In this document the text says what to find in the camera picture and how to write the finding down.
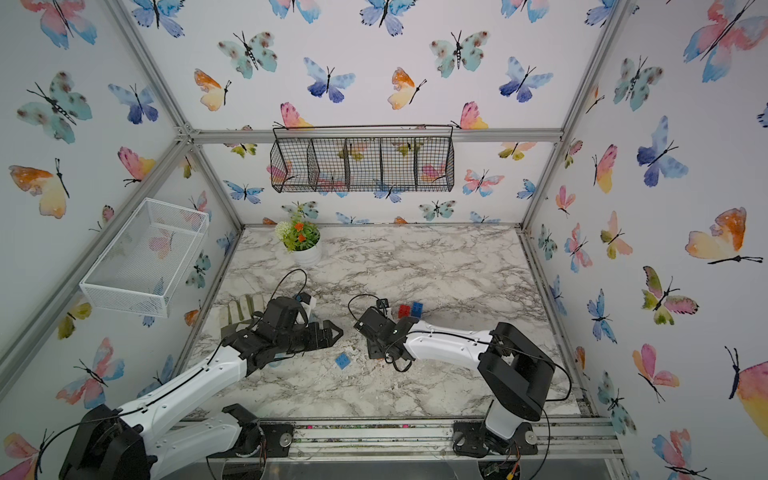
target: marble surface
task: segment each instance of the marble surface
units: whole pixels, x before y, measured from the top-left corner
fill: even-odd
[[[195,415],[240,403],[259,417],[407,417],[484,415],[492,400],[477,370],[421,360],[405,373],[383,360],[367,358],[366,341],[353,329],[347,303],[358,293],[400,303],[424,304],[423,319],[457,329],[492,329],[499,321],[515,325],[562,364],[541,298],[515,230],[511,226],[322,226],[323,259],[308,269],[306,291],[318,299],[314,313],[344,329],[329,349],[269,364],[205,402]],[[223,279],[188,365],[212,352],[220,340],[227,304],[246,294],[269,299],[295,268],[271,228],[245,231]],[[299,291],[294,273],[278,295]],[[356,316],[373,304],[361,297]],[[351,363],[339,368],[345,353]],[[555,373],[548,398],[562,397],[568,380]],[[573,396],[547,404],[549,415],[578,415]]]

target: pink butterfly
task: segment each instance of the pink butterfly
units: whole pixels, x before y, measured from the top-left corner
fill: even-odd
[[[677,376],[669,373],[667,370],[663,370],[659,373],[656,372],[656,349],[647,343],[643,345],[641,352],[635,350],[632,352],[632,358],[634,359],[634,365],[640,370],[639,375],[648,382],[648,385],[656,392],[656,401],[661,403],[659,399],[664,400],[661,396],[656,385],[663,386],[680,386],[680,379]]]
[[[566,217],[569,215],[568,210],[566,209],[570,207],[575,200],[576,194],[570,194],[568,195],[568,198],[565,198],[565,185],[560,187],[560,194],[554,198],[554,202],[558,205],[558,210],[563,210]]]
[[[149,239],[149,248],[157,252],[157,258],[162,260],[170,253],[170,246],[174,241],[174,234],[168,230],[160,229],[162,237],[152,237]]]
[[[114,349],[109,338],[104,338],[96,350],[93,368],[89,369],[81,360],[80,364],[83,366],[76,366],[75,368],[85,370],[87,375],[66,385],[56,394],[56,398],[64,399],[68,404],[74,405],[85,394],[83,403],[86,409],[90,410],[102,405],[106,401],[104,396],[104,387],[107,386],[106,382],[119,379],[123,376],[125,370],[123,359],[110,362],[113,353]]]
[[[571,232],[571,238],[565,241],[565,252],[571,254],[571,271],[573,273],[578,273],[579,263],[584,268],[592,266],[592,259],[582,248],[586,243],[587,237],[584,238],[584,242],[581,241],[581,226],[576,223],[576,228]]]
[[[469,183],[464,186],[464,195],[469,195],[472,192],[479,191],[481,197],[487,197],[493,193],[491,185],[498,185],[498,183],[504,180],[504,175],[494,175],[493,177],[487,177],[488,171],[484,170],[482,176],[478,175],[473,170],[467,170],[467,175],[464,180]]]

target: white mesh basket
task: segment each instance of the white mesh basket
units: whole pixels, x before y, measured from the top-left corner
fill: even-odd
[[[167,318],[207,230],[208,214],[145,198],[80,289],[92,306]]]

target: butterfly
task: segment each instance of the butterfly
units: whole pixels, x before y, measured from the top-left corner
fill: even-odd
[[[627,245],[627,242],[619,238],[624,233],[619,230],[618,224],[619,220],[616,216],[616,210],[614,210],[611,212],[611,219],[608,221],[608,230],[600,230],[600,240],[608,244],[607,254],[610,259],[616,258],[616,252],[622,255],[631,255],[633,251],[632,247]]]
[[[549,0],[502,0],[502,15],[504,18],[509,18],[526,3],[528,3],[528,20],[531,23],[543,18],[549,12]]]
[[[114,349],[109,338],[104,338],[96,350],[94,362],[91,368],[88,368],[83,361],[76,366],[76,369],[85,370],[86,376],[67,384],[56,394],[56,399],[63,399],[68,404],[74,405],[83,397],[83,405],[90,410],[106,402],[104,387],[110,380],[116,380],[123,376],[125,362],[123,359],[112,360]]]
[[[54,218],[62,218],[67,213],[69,198],[67,187],[64,186],[64,176],[59,171],[60,162],[58,158],[55,159],[56,178],[46,170],[18,165],[8,167],[16,187],[29,192],[33,197],[41,195],[40,214]]]
[[[140,399],[141,397],[147,395],[150,392],[153,392],[156,389],[159,389],[162,385],[165,385],[170,381],[171,376],[174,374],[174,357],[172,355],[169,355],[165,359],[165,365],[163,365],[163,371],[161,373],[155,373],[155,376],[152,377],[154,379],[154,382],[150,383],[145,389],[141,390],[138,395],[136,395],[137,399]]]
[[[324,93],[328,92],[328,99],[333,103],[338,104],[344,100],[344,94],[341,93],[339,89],[348,88],[355,82],[355,74],[353,73],[331,77],[331,74],[336,68],[328,69],[326,67],[326,71],[328,72],[326,75],[326,72],[308,57],[304,57],[304,64],[306,65],[306,74],[315,79],[315,83],[311,84],[306,89],[315,97],[321,98]]]
[[[194,269],[187,278],[187,285],[197,285],[197,288],[205,288],[205,271],[210,269],[210,259],[208,255],[203,254],[200,251],[200,255],[197,256],[197,261],[192,266]]]
[[[605,100],[605,95],[600,95],[600,89],[598,88],[597,85],[595,85],[594,88],[592,89],[590,95],[589,95],[589,98],[592,100],[592,105],[589,106],[589,108],[587,109],[587,111],[584,112],[584,114],[588,114],[589,111],[595,105],[597,105],[599,101]]]
[[[645,270],[645,283],[648,285],[648,290],[643,289],[643,310],[654,311],[654,322],[657,325],[664,323],[674,325],[674,318],[670,312],[693,315],[699,310],[699,304],[687,296],[670,295],[679,290],[679,288],[672,288],[674,277],[670,280],[669,287],[662,290],[656,270],[649,266],[644,266],[643,270]]]
[[[154,159],[139,157],[127,147],[120,147],[120,150],[118,150],[118,158],[120,158],[120,162],[127,168],[128,173],[133,177],[123,180],[123,182],[125,182],[124,187],[127,187],[134,182],[141,182],[144,180],[144,178],[147,177],[147,174],[152,171],[155,164]]]
[[[277,55],[275,55],[274,51],[267,48],[271,47],[274,43],[274,37],[271,33],[262,31],[254,35],[248,43],[245,42],[245,33],[242,31],[240,32],[242,37],[238,37],[236,33],[232,35],[237,38],[241,45],[233,41],[223,40],[218,43],[219,50],[231,59],[230,63],[235,70],[243,74],[243,78],[251,78],[253,76],[253,67],[258,70],[259,65],[267,71],[275,71],[277,69]]]
[[[353,223],[357,223],[357,224],[371,223],[370,220],[368,220],[367,218],[366,219],[361,219],[361,220],[355,220],[355,217],[348,217],[348,216],[346,216],[344,214],[340,214],[339,212],[336,212],[336,219],[340,223],[344,223],[346,225],[351,225]]]
[[[280,18],[288,15],[288,8],[291,5],[296,11],[296,4],[299,5],[299,13],[307,23],[312,23],[320,17],[320,7],[315,0],[270,0],[270,4],[272,4],[272,12]]]
[[[451,33],[455,46],[447,40],[434,40],[429,44],[429,48],[432,53],[437,55],[435,59],[435,66],[440,72],[443,78],[448,78],[453,73],[453,68],[458,62],[458,67],[461,68],[462,64],[469,71],[475,71],[480,66],[480,61],[485,54],[478,48],[481,45],[485,45],[488,41],[489,33],[487,31],[479,31],[473,35],[469,35],[464,41],[460,41],[462,33],[458,33],[458,37]]]
[[[230,90],[232,81],[227,80],[227,84],[222,88],[219,82],[209,77],[208,74],[199,68],[195,68],[194,82],[200,87],[200,90],[206,92],[200,98],[200,103],[208,107],[208,110],[216,111],[221,108],[221,105],[227,104],[227,92]]]
[[[104,208],[101,209],[101,222],[104,222],[104,225],[102,225],[101,222],[96,222],[98,225],[98,230],[95,228],[89,228],[89,230],[93,230],[94,232],[101,232],[101,229],[107,225],[109,220],[112,220],[112,217],[114,217],[114,208],[110,207],[109,205],[104,205]]]
[[[671,467],[664,466],[672,471],[667,480],[692,480],[691,477],[701,477],[711,480],[708,477],[700,475],[704,470],[692,470],[690,468],[690,433],[687,429],[682,432],[670,432],[672,443],[661,435],[657,435],[651,442],[654,444],[654,453],[659,455]]]
[[[47,103],[31,101],[23,104],[17,111],[16,117],[30,125],[41,125],[43,133],[55,140],[63,140],[68,144],[74,143],[74,132],[69,123],[77,125],[74,120],[90,120],[93,118],[91,107],[85,97],[72,91],[74,82],[66,71],[60,71],[51,80],[47,96],[37,82],[35,86],[40,93],[27,90],[45,100]]]
[[[725,347],[730,355],[730,361],[733,364],[733,387],[730,390],[730,396],[728,399],[732,399],[734,395],[739,396],[741,404],[744,406],[744,410],[747,415],[750,416],[757,428],[768,437],[768,415],[765,410],[766,401],[766,379],[768,379],[768,362],[758,363],[755,366],[751,366],[748,369],[739,371],[739,351],[733,349],[733,353],[730,352],[728,347]]]
[[[252,204],[261,203],[261,199],[257,197],[257,195],[264,191],[263,188],[248,188],[248,184],[246,184],[244,187],[241,187],[240,185],[233,184],[228,180],[225,180],[224,183],[232,189],[230,192],[230,197],[232,197],[233,200],[243,199],[248,200]]]
[[[149,239],[149,248],[153,252],[157,252],[157,259],[162,260],[170,253],[170,248],[174,242],[174,232],[160,229],[160,237],[152,237]]]
[[[415,5],[416,0],[368,0],[368,3],[372,6],[360,10],[362,24],[373,25],[379,22],[380,28],[382,24],[386,25],[386,30],[395,37],[402,33],[402,23],[397,17]]]
[[[472,220],[473,223],[499,223],[502,221],[501,218],[489,220],[488,217],[481,217],[477,212],[469,212],[469,219]]]
[[[232,248],[232,244],[235,243],[235,233],[229,232],[220,239],[216,240],[216,245],[224,249],[224,255],[226,256]]]
[[[419,210],[422,211],[422,216],[427,219],[428,222],[433,221],[435,217],[450,218],[451,215],[453,215],[452,207],[456,205],[456,200],[449,200],[441,204],[438,204],[437,202],[432,203],[434,205],[419,205]]]
[[[563,294],[560,291],[560,276],[557,275],[554,278],[554,283],[548,286],[549,293],[552,294],[554,304],[558,307],[558,312],[560,312],[561,315],[568,315],[568,311],[565,309],[565,305],[563,304]]]
[[[563,210],[566,217],[569,215],[568,210],[566,209],[570,207],[574,201],[576,201],[576,194],[570,194],[568,195],[568,198],[565,197],[565,185],[560,187],[560,194],[554,198],[554,202],[557,204],[558,210]]]
[[[533,147],[536,146],[537,142],[529,141],[525,143],[515,142],[514,144],[512,142],[509,143],[503,143],[502,147],[504,147],[504,150],[498,152],[498,156],[500,158],[506,158],[510,155],[515,161],[522,160],[525,158],[524,151],[529,151]]]
[[[536,67],[531,68],[529,66],[527,71],[523,70],[518,59],[510,57],[508,61],[507,76],[510,77],[511,80],[509,83],[503,84],[498,88],[501,94],[508,97],[513,93],[518,92],[518,102],[525,103],[526,101],[531,100],[531,97],[533,97],[531,89],[543,87],[549,83],[553,76],[552,73],[531,75],[531,72],[535,69]]]
[[[587,243],[587,237],[581,242],[581,226],[576,223],[576,228],[571,231],[571,238],[565,240],[565,252],[571,254],[571,271],[578,273],[579,263],[584,268],[592,266],[592,259],[584,251],[583,246]]]
[[[285,123],[286,128],[301,128],[301,127],[313,126],[312,124],[307,123],[306,120],[301,118],[301,116],[299,115],[299,112],[296,111],[293,105],[291,105],[288,102],[284,104],[280,104],[280,113],[283,116],[283,122]]]
[[[184,29],[178,23],[171,20],[184,6],[184,0],[133,0],[140,6],[133,10],[136,22],[142,27],[151,27],[152,24],[163,25],[165,31],[174,38],[184,35]]]
[[[715,224],[710,227],[710,233],[690,232],[688,245],[685,251],[692,257],[712,260],[709,265],[733,260],[749,260],[762,263],[762,257],[742,257],[738,254],[744,243],[746,233],[746,209],[732,208],[726,210],[715,219]]]
[[[648,187],[656,187],[659,183],[659,171],[665,178],[682,178],[688,174],[688,167],[667,155],[670,151],[680,148],[679,146],[672,146],[674,140],[667,145],[668,132],[669,123],[665,115],[659,120],[659,126],[656,127],[656,131],[650,136],[653,146],[637,149],[637,163],[641,167],[644,165],[648,166],[648,170],[645,171],[643,176],[643,181]]]
[[[757,115],[757,121],[763,125],[763,128],[768,128],[768,104],[766,104],[766,109],[763,110],[763,113]]]
[[[701,77],[702,82],[717,81],[728,75],[731,50],[751,50],[768,37],[768,17],[750,17],[741,20],[744,12],[757,0],[747,0],[737,12],[735,0],[715,0],[707,11],[707,17],[715,25],[699,28],[690,37],[685,48],[684,61],[688,63],[701,55],[709,55]]]
[[[619,78],[614,90],[614,103],[618,104],[622,99],[630,99],[629,105],[632,111],[636,111],[643,106],[643,103],[648,99],[650,94],[649,85],[655,85],[664,76],[664,69],[662,67],[648,67],[643,69],[643,65],[648,60],[648,57],[643,60],[640,57],[640,66],[637,67],[637,72],[630,78],[632,71],[634,70],[634,62],[629,58],[625,58],[621,62],[621,78]]]
[[[592,186],[594,187],[595,184],[599,185],[600,190],[606,194],[610,192],[611,188],[614,186],[611,177],[614,174],[617,153],[618,147],[616,147],[616,145],[609,145],[599,162],[597,155],[592,156],[592,161],[594,162],[594,180],[592,181]]]
[[[387,101],[392,105],[393,110],[399,110],[413,102],[413,98],[419,92],[419,89],[427,82],[422,80],[418,86],[408,76],[405,70],[398,67],[392,74],[392,84],[395,85],[396,94],[391,94]]]
[[[629,412],[621,406],[619,400],[624,400],[624,397],[619,396],[619,391],[614,391],[614,383],[608,372],[603,371],[603,378],[601,384],[598,386],[598,400],[600,403],[608,406],[608,411],[611,412],[611,424],[614,426],[614,432],[622,435],[627,434],[627,430],[631,433],[637,433],[637,427],[629,416]]]
[[[568,146],[568,151],[565,152],[565,168],[570,167],[574,163],[574,155],[581,150],[582,145],[584,145],[583,141],[574,138],[571,145]]]
[[[605,295],[603,294],[603,289],[600,289],[597,303],[592,300],[587,303],[587,311],[594,317],[592,319],[594,321],[592,326],[594,338],[599,341],[603,338],[603,333],[605,333],[605,338],[611,339],[613,343],[617,343],[614,331],[611,329],[611,325],[608,324],[608,320],[610,320],[608,318],[609,315],[605,314]]]
[[[525,190],[518,192],[518,198],[530,198],[536,193],[536,186],[529,179],[523,179],[523,187]]]
[[[93,307],[88,302],[79,303],[70,308],[64,318],[58,323],[58,339],[63,340],[71,337],[75,331],[74,321],[87,319],[91,316],[91,312],[93,312]]]
[[[294,205],[283,205],[281,208],[291,215],[301,212],[304,217],[316,219],[319,214],[316,207],[317,202],[305,202],[303,204],[296,202]]]
[[[664,400],[664,397],[661,396],[659,393],[659,390],[656,388],[656,385],[663,385],[663,386],[680,386],[680,379],[677,378],[676,375],[673,375],[669,373],[666,370],[663,370],[659,373],[656,372],[656,349],[648,345],[647,343],[643,345],[643,348],[641,349],[641,352],[638,352],[635,350],[632,352],[632,358],[634,359],[634,365],[637,367],[638,370],[640,370],[640,373],[638,373],[639,376],[643,377],[646,382],[648,382],[648,385],[652,389],[654,389],[654,392],[656,392],[656,401],[658,403],[661,403],[661,400]]]
[[[129,87],[131,91],[118,87],[116,84],[109,84],[107,86],[121,104],[130,107],[128,109],[128,121],[132,124],[139,125],[143,122],[144,117],[142,115],[145,115],[149,121],[156,121],[158,116],[157,109],[149,105],[154,103],[150,88],[144,87],[144,90],[137,93],[136,85],[132,87],[129,85]]]
[[[550,237],[552,233],[541,224],[541,232],[538,235],[538,247],[544,249],[544,258],[551,260],[554,252],[558,251],[558,245]]]
[[[250,127],[250,125],[245,125],[241,129],[241,131],[252,131],[253,129]],[[229,147],[232,150],[230,150],[232,153],[240,155],[242,158],[245,158],[245,154],[256,154],[256,145],[255,144],[224,144],[224,147]]]
[[[69,49],[69,36],[74,38],[75,33],[91,45],[96,43],[96,27],[78,14],[85,8],[85,2],[82,0],[22,0],[22,7],[30,12],[44,11],[40,18],[40,29],[57,47]]]
[[[467,170],[467,174],[464,180],[469,182],[463,188],[464,195],[469,195],[472,192],[480,192],[481,197],[487,197],[493,193],[491,185],[498,185],[499,182],[504,180],[504,175],[494,175],[493,177],[486,177],[488,171],[484,170],[482,176],[478,175],[473,170]]]
[[[462,130],[483,130],[488,128],[488,124],[480,118],[478,105],[474,101],[464,104],[461,123],[457,124],[453,120],[451,120],[451,123]]]

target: potted plant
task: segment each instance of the potted plant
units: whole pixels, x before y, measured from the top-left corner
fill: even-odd
[[[278,223],[275,235],[293,252],[299,266],[315,266],[320,261],[320,231],[317,225],[305,221],[301,212],[291,215],[290,221]]]

